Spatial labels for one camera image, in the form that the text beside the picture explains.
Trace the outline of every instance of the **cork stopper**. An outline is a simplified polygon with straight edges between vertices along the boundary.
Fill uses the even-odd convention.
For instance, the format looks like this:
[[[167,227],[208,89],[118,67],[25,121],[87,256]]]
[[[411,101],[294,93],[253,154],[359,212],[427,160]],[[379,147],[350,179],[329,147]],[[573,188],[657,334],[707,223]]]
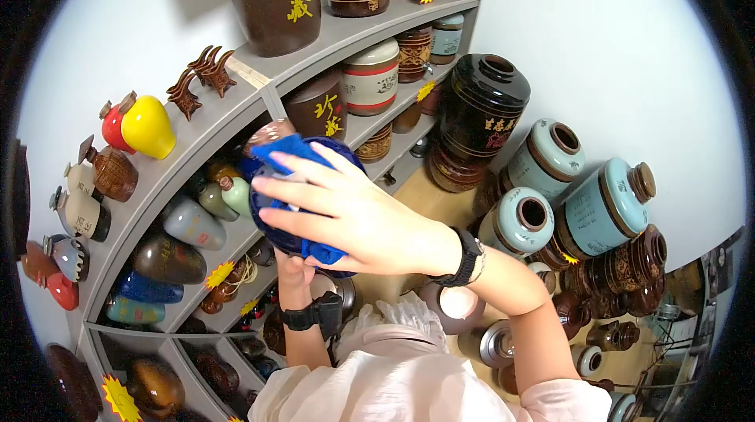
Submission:
[[[110,113],[110,109],[112,109],[112,103],[108,100],[104,106],[99,110],[99,118],[105,119],[107,115]]]
[[[551,138],[556,146],[567,155],[576,155],[582,148],[577,135],[568,126],[561,122],[552,123]]]
[[[81,164],[85,159],[89,160],[89,162],[92,163],[94,161],[94,158],[97,157],[98,153],[97,150],[92,146],[92,142],[94,142],[94,134],[91,134],[83,142],[81,142],[81,145],[79,146],[79,164]]]
[[[530,232],[542,230],[547,216],[545,205],[537,198],[524,198],[516,205],[516,219]]]
[[[137,102],[137,94],[134,91],[131,91],[129,94],[126,95],[126,97],[123,98],[120,105],[118,105],[118,112],[121,114],[126,114],[129,109],[134,107],[134,103]]]
[[[634,191],[634,195],[640,204],[656,197],[656,179],[647,163],[642,162],[627,173],[629,187]]]

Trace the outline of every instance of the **hand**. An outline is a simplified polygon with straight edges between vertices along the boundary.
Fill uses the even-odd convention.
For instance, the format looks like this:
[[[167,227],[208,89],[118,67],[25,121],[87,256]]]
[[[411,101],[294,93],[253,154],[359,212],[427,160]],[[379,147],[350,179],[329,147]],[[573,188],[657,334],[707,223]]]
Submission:
[[[377,275],[440,276],[457,272],[461,243],[456,232],[407,208],[333,150],[317,143],[310,145],[335,170],[275,152],[271,156],[277,162],[303,174],[308,182],[271,177],[256,177],[251,182],[261,194],[315,213],[263,208],[260,219],[265,223],[340,248],[349,255],[330,266],[314,257],[307,257],[306,264]]]

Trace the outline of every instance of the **wooden floor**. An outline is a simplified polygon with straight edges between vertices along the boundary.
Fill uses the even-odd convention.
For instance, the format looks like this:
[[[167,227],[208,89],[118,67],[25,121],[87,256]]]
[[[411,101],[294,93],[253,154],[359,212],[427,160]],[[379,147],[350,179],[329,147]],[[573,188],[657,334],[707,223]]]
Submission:
[[[439,220],[449,226],[459,228],[467,227],[475,217],[472,217],[472,200],[474,191],[453,194],[445,192],[434,186],[428,179],[423,168],[417,170],[394,194],[393,197],[410,207],[412,210],[430,219]],[[420,276],[374,276],[360,273],[354,277],[354,285],[360,295],[358,306],[363,303],[374,303],[376,300],[384,300],[395,303],[402,292],[411,289],[421,282]],[[483,323],[492,323],[498,319],[504,319],[505,314],[487,306],[483,315]],[[624,322],[635,319],[631,315],[625,315],[619,320]],[[584,344],[587,332],[593,325],[600,325],[610,321],[593,321],[593,324],[581,329],[579,334],[571,340],[571,344]],[[591,377],[593,380],[608,378],[614,383],[637,384],[640,371],[646,369],[655,360],[652,344],[656,341],[653,333],[642,328],[639,342],[626,352],[606,352],[603,354],[603,363],[598,371]],[[456,336],[448,337],[448,347],[451,352],[463,356],[456,344]],[[472,366],[480,379],[484,380],[503,399],[516,402],[517,396],[505,393],[503,389],[496,387],[491,381],[491,369],[487,366],[472,361]],[[631,392],[630,389],[617,389],[623,392]]]

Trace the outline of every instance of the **price tag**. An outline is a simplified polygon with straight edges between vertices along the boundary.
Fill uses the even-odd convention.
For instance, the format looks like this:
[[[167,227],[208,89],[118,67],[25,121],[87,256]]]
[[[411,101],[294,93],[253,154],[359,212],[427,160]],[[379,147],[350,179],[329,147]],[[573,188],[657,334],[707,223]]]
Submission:
[[[139,416],[139,409],[134,404],[134,398],[128,394],[126,388],[121,382],[108,374],[102,376],[105,384],[102,389],[105,391],[105,400],[110,403],[113,414],[121,417],[121,422],[144,422]]]

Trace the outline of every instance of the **woman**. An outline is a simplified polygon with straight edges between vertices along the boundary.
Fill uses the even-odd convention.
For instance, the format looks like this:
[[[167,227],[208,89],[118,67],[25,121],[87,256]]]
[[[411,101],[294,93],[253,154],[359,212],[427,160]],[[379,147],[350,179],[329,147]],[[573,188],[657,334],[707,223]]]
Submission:
[[[250,420],[486,417],[605,422],[611,399],[603,389],[580,379],[569,342],[537,276],[514,258],[484,246],[471,269],[470,249],[461,233],[394,200],[338,153],[311,146],[335,169],[273,153],[273,159],[308,182],[257,177],[252,186],[322,215],[262,209],[260,218],[271,227],[340,248],[348,256],[326,266],[314,257],[302,260],[276,251],[281,308],[301,310],[311,304],[314,266],[374,275],[422,273],[446,284],[468,285],[509,315],[521,406],[504,403],[477,378],[468,360],[448,354],[437,315],[412,297],[397,306],[378,303],[383,316],[365,306],[356,324],[347,325],[341,336],[336,369],[317,325],[302,332],[285,328],[289,368],[273,373],[250,410]]]

